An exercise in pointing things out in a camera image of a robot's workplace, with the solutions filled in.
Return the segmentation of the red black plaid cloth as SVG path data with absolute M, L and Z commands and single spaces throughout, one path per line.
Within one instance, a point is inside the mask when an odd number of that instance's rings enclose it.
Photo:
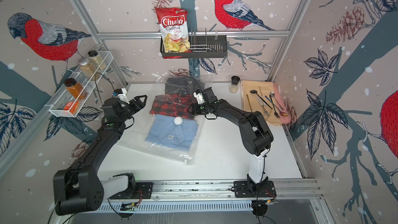
M 179 94 L 157 95 L 154 98 L 150 114 L 181 117 L 193 120 L 195 115 L 188 112 L 193 96 Z

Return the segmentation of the blue cloth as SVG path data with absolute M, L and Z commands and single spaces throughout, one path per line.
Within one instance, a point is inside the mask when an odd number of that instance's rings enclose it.
M 195 120 L 155 115 L 154 122 L 145 141 L 171 149 L 189 151 L 199 125 Z

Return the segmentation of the dark grey striped shirt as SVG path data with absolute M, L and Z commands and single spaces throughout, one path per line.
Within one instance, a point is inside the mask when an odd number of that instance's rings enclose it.
M 191 77 L 173 76 L 165 82 L 165 94 L 193 96 L 197 90 L 204 89 L 205 84 Z

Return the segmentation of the clear plastic vacuum bag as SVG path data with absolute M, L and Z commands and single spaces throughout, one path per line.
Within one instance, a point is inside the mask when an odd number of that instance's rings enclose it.
M 194 93 L 205 83 L 193 76 L 165 76 L 154 84 L 132 84 L 128 98 L 146 95 L 146 106 L 127 122 L 118 145 L 182 164 L 194 162 L 204 117 L 190 114 Z

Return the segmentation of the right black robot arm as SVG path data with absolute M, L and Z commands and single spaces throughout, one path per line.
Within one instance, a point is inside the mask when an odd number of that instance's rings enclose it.
M 273 134 L 263 115 L 241 110 L 224 99 L 218 99 L 211 87 L 198 89 L 193 93 L 194 102 L 188 112 L 192 115 L 213 114 L 238 126 L 245 149 L 252 155 L 248 172 L 248 181 L 259 185 L 267 180 L 265 165 L 271 151 Z

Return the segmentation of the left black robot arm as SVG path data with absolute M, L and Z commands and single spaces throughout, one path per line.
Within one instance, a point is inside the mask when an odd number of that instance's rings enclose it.
M 53 177 L 55 212 L 59 216 L 96 211 L 104 200 L 126 192 L 137 195 L 133 173 L 113 176 L 108 180 L 98 178 L 98 170 L 111 148 L 122 137 L 125 122 L 146 106 L 147 96 L 136 96 L 129 102 L 117 97 L 104 102 L 104 118 L 97 131 L 96 140 L 69 168 L 58 171 Z

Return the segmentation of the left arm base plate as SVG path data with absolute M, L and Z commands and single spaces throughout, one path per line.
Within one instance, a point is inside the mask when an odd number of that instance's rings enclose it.
M 111 200 L 151 199 L 153 182 L 137 182 L 134 189 L 126 189 L 110 197 Z

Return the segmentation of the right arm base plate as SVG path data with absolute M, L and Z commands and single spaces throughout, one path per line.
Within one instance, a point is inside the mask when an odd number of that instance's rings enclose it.
M 236 198 L 276 198 L 274 182 L 271 180 L 254 184 L 250 181 L 235 181 L 231 191 Z

